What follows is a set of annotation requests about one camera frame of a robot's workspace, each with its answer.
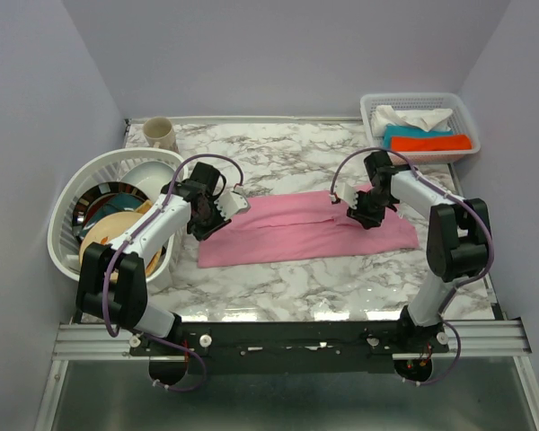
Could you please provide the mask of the pink t shirt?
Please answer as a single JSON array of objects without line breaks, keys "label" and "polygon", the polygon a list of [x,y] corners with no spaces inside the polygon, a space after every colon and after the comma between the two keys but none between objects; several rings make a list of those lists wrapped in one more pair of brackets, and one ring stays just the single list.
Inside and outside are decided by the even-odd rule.
[{"label": "pink t shirt", "polygon": [[221,268],[305,259],[416,250],[415,227],[387,210],[379,227],[364,229],[333,205],[326,191],[249,199],[250,210],[199,244],[198,266]]}]

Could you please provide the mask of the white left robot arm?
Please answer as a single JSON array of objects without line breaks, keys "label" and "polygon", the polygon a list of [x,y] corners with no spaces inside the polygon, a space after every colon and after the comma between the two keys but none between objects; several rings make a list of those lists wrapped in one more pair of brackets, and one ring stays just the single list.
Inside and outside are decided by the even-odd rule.
[{"label": "white left robot arm", "polygon": [[230,224],[216,206],[221,172],[197,163],[188,179],[163,186],[153,207],[117,238],[93,242],[84,251],[76,308],[103,319],[111,327],[150,334],[150,343],[163,355],[181,344],[181,317],[153,305],[146,285],[146,266],[162,245],[180,229],[198,241]]}]

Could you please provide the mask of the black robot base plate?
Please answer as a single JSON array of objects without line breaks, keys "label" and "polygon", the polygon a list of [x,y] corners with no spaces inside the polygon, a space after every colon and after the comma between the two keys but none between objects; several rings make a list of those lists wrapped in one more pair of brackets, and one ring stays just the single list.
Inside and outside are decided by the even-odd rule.
[{"label": "black robot base plate", "polygon": [[143,336],[132,356],[188,361],[209,374],[392,373],[397,362],[448,352],[443,323],[396,321],[184,322],[167,345]]}]

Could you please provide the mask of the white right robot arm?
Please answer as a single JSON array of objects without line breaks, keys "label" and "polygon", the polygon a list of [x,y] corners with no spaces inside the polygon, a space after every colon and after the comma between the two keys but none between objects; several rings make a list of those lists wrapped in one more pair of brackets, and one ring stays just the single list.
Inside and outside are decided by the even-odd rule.
[{"label": "white right robot arm", "polygon": [[442,321],[443,313],[459,288],[484,278],[494,261],[489,210],[479,199],[464,199],[440,188],[411,165],[395,165],[392,150],[366,149],[364,165],[371,188],[358,191],[331,183],[333,204],[344,202],[347,217],[364,229],[381,226],[385,212],[404,203],[428,222],[426,259],[429,274],[414,299],[404,309],[409,320],[395,330],[397,345],[408,352],[428,341],[426,328]]}]

